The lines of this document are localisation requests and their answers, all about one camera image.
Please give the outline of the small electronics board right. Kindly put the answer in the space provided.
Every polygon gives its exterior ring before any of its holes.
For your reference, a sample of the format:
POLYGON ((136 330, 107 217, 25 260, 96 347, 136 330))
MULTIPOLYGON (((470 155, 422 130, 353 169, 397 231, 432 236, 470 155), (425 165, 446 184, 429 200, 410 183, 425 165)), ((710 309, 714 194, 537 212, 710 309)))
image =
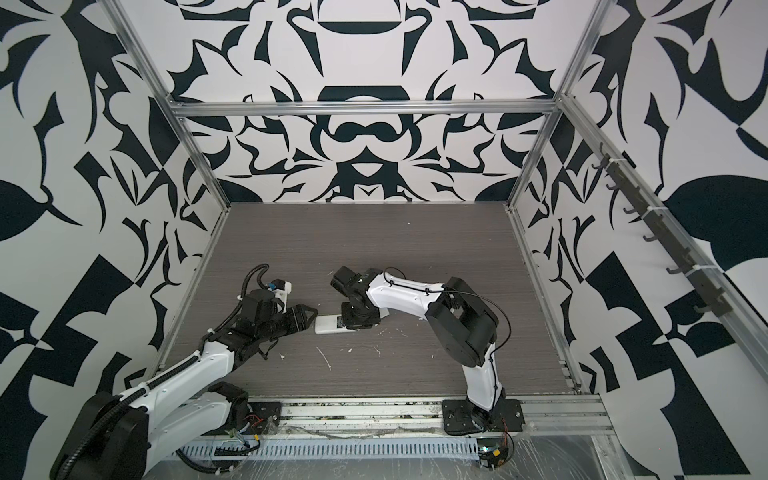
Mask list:
POLYGON ((478 440, 478 461, 481 468, 495 470, 505 465, 515 451, 510 436, 481 438, 478 440))

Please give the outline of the white red remote control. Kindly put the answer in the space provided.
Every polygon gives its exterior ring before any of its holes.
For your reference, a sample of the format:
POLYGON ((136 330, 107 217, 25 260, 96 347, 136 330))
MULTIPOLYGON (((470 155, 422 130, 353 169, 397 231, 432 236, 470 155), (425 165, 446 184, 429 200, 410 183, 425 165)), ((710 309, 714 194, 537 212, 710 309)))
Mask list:
POLYGON ((314 332, 317 335, 330 335, 353 333, 353 330, 344 325, 341 315, 323 315, 314 321, 314 332))

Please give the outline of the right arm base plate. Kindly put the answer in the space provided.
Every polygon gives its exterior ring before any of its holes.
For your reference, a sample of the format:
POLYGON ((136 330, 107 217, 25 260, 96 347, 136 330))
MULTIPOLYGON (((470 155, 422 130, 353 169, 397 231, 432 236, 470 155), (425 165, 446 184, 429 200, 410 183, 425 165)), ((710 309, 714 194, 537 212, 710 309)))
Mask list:
POLYGON ((486 412, 468 399, 446 399, 441 402, 443 430, 451 436, 486 432, 522 432, 526 420, 516 399, 500 399, 486 412))

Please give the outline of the aluminium frame rail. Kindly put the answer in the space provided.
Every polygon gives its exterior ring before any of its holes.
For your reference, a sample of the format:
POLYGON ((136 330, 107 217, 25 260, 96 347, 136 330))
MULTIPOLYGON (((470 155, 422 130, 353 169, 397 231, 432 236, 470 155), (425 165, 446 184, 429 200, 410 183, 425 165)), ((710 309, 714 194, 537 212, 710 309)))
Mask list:
POLYGON ((326 102, 171 102, 177 117, 249 115, 375 115, 453 113, 549 113, 551 99, 524 100, 373 100, 326 102))

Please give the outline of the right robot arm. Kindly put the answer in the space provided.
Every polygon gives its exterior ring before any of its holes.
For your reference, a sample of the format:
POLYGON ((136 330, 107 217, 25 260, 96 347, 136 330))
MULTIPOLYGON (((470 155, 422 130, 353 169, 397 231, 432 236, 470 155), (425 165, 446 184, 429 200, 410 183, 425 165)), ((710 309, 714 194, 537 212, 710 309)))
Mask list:
POLYGON ((474 432, 490 428, 504 388, 495 362, 499 319, 487 300, 458 277, 430 284, 375 268, 357 273, 343 266, 331 286, 345 301, 338 316, 316 328, 318 334, 371 329, 393 311, 427 322, 443 350, 462 366, 466 413, 459 420, 468 421, 474 432))

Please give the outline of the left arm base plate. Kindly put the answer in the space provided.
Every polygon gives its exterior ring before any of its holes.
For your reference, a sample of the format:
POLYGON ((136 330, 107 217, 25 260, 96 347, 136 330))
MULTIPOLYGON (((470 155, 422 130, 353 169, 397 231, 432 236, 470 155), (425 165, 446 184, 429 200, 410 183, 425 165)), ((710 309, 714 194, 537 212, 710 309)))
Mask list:
POLYGON ((231 407, 221 430, 237 430, 242 435, 269 433, 280 425, 282 407, 278 401, 240 402, 231 407))

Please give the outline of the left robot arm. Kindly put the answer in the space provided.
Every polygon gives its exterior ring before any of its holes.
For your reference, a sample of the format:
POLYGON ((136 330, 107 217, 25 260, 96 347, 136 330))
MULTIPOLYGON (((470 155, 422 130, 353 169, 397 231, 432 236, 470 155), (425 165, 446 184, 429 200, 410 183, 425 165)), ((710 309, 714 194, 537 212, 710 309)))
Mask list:
POLYGON ((100 392, 82 407, 50 470, 53 479, 140 479, 192 440, 229 432, 244 453, 257 441, 249 395, 225 378, 251 357, 266 359, 280 338, 310 328, 315 308, 289 305, 290 283, 249 271, 233 311, 185 359, 119 394, 100 392))

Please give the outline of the black wall hook rail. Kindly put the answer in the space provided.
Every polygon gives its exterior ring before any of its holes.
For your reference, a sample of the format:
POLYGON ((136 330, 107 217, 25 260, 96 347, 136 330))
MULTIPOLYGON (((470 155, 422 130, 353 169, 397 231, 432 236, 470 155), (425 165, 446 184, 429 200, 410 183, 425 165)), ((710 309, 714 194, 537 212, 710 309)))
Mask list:
POLYGON ((633 173, 627 159, 611 157, 603 150, 603 145, 600 145, 600 156, 599 163, 592 168, 603 170, 613 181, 607 188, 620 192, 629 202, 630 207, 624 208, 623 212, 637 217, 648 228, 650 234, 644 235, 643 240, 659 243, 670 257, 674 266, 667 267, 666 272, 683 275, 698 293, 704 306, 695 306, 694 310, 710 312, 720 318, 730 314, 733 306, 726 298, 722 282, 715 279, 715 267, 693 251, 692 242, 686 239, 670 210, 660 202, 654 202, 655 194, 633 173))

